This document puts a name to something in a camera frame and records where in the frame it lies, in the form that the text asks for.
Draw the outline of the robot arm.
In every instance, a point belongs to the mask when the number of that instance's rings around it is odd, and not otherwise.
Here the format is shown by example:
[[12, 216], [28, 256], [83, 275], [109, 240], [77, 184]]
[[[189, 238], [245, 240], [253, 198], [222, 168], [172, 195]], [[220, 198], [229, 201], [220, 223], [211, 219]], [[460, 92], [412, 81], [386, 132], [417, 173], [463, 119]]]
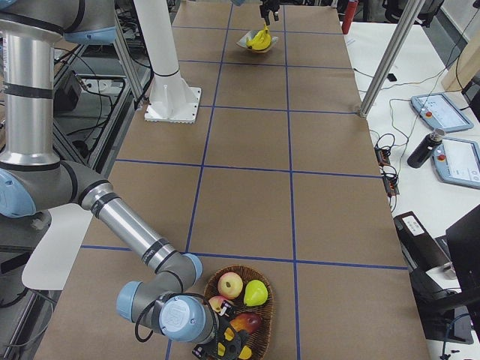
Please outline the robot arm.
[[53, 47], [111, 44], [112, 1], [3, 1], [3, 89], [6, 146], [1, 153], [1, 213], [9, 218], [76, 203], [103, 221], [154, 270], [153, 280], [127, 283], [118, 314], [172, 341], [194, 345], [199, 359], [237, 359], [247, 340], [226, 316], [190, 292], [203, 267], [155, 232], [111, 183], [93, 169], [53, 151]]

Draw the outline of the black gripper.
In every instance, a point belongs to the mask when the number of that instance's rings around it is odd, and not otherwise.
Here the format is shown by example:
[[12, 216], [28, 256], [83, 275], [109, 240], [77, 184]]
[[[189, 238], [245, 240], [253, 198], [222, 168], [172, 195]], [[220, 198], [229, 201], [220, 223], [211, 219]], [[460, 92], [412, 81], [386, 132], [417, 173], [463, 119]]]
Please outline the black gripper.
[[279, 9], [280, 9], [280, 1], [279, 0], [262, 0], [260, 8], [260, 16], [263, 22], [267, 25], [268, 24], [268, 11], [273, 12], [274, 21], [279, 20]]
[[223, 317], [218, 318], [214, 340], [210, 343], [210, 356], [240, 356], [248, 340], [246, 330], [235, 330]]

